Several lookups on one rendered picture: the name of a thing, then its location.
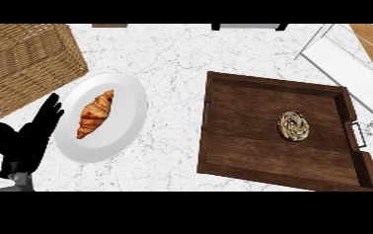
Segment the golden brown croissant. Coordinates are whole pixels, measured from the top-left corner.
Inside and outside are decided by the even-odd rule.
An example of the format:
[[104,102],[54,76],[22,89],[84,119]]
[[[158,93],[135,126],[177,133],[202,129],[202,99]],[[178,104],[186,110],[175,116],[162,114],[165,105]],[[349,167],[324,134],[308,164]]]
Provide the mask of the golden brown croissant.
[[82,108],[76,129],[76,139],[82,139],[106,121],[110,114],[113,91],[106,91],[99,95],[91,103]]

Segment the beige swirled round pastry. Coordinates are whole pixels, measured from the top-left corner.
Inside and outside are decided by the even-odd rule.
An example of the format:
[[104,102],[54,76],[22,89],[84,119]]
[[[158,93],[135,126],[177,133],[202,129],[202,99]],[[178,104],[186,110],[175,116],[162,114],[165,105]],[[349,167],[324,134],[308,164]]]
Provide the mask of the beige swirled round pastry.
[[283,138],[293,142],[305,140],[311,130],[303,116],[296,112],[284,112],[280,115],[277,129]]

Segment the grey appliance with black legs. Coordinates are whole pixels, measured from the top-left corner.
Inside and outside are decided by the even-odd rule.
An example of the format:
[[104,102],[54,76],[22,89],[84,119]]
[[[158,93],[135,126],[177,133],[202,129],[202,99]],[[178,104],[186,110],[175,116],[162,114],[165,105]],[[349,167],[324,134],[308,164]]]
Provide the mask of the grey appliance with black legs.
[[221,29],[273,29],[283,31],[289,24],[211,24],[211,29],[219,31]]

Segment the pale wooden board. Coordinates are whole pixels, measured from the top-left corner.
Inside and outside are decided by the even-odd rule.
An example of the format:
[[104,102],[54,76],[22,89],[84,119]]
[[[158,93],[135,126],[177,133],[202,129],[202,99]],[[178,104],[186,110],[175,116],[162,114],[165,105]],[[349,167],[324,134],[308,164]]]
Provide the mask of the pale wooden board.
[[349,27],[373,61],[373,24],[351,24]]

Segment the white oval plate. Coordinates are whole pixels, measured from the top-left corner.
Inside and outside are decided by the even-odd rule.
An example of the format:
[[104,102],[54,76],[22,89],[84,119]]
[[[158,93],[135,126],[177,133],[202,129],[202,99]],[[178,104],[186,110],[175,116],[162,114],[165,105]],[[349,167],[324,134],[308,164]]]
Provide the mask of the white oval plate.
[[[113,91],[110,113],[101,126],[76,139],[79,114],[106,91]],[[125,73],[90,77],[69,92],[54,139],[63,156],[76,163],[96,163],[113,157],[131,144],[147,117],[147,95],[138,80]]]

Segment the wicker basket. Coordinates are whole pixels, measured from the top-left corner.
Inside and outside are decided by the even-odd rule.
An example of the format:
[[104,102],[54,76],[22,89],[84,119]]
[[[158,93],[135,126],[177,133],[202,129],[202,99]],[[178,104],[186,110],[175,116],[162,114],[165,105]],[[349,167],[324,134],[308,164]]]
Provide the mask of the wicker basket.
[[87,72],[66,24],[0,24],[0,118]]

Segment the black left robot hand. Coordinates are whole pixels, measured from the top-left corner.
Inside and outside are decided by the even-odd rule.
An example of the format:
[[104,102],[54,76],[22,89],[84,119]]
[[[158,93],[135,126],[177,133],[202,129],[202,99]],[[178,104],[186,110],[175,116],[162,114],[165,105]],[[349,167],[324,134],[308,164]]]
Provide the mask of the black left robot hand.
[[0,155],[3,156],[0,178],[9,179],[16,173],[31,175],[40,166],[50,137],[62,115],[60,96],[51,93],[31,122],[19,130],[0,122]]

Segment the dark wooden tray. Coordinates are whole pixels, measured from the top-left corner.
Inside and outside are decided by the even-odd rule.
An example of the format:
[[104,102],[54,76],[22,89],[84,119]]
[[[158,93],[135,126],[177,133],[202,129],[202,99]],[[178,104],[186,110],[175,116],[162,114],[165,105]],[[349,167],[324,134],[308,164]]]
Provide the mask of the dark wooden tray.
[[[309,124],[302,141],[278,133],[284,112]],[[312,191],[373,192],[355,121],[343,87],[209,71],[196,171]]]

